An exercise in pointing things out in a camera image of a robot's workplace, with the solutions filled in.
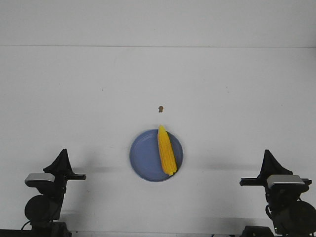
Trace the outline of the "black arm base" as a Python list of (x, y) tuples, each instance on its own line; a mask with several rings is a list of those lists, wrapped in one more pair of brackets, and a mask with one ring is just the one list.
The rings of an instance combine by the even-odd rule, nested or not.
[(241, 237), (274, 237), (274, 234), (269, 227), (245, 226)]
[(31, 230), (0, 230), (1, 237), (71, 237), (66, 223), (53, 222), (47, 227), (32, 226)]

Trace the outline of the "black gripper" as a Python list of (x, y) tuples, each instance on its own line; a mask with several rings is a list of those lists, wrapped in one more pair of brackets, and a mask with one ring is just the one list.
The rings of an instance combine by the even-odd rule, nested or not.
[[(277, 175), (292, 175), (293, 172), (284, 168), (272, 155), (269, 150), (264, 151), (263, 162), (257, 178), (241, 178), (239, 184), (241, 186), (267, 186), (267, 179), (271, 174)], [(305, 185), (310, 185), (312, 181), (307, 178), (302, 178)]]
[(76, 174), (70, 165), (67, 149), (63, 149), (51, 165), (43, 169), (44, 173), (55, 175), (56, 190), (66, 190), (70, 180), (85, 180), (86, 174)]

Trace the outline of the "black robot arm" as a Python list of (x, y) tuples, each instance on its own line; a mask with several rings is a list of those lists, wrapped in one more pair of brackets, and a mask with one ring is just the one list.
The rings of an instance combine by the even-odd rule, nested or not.
[(275, 233), (283, 237), (313, 237), (316, 233), (316, 209), (301, 200), (312, 180), (301, 178), (284, 168), (270, 150), (264, 151), (263, 162), (256, 178), (241, 178), (241, 186), (262, 186)]
[(42, 173), (30, 173), (25, 179), (25, 184), (39, 192), (39, 195), (31, 198), (25, 206), (25, 216), (30, 224), (48, 224), (58, 220), (67, 182), (85, 179), (85, 174), (73, 172), (66, 149), (62, 149), (53, 163), (44, 168)]

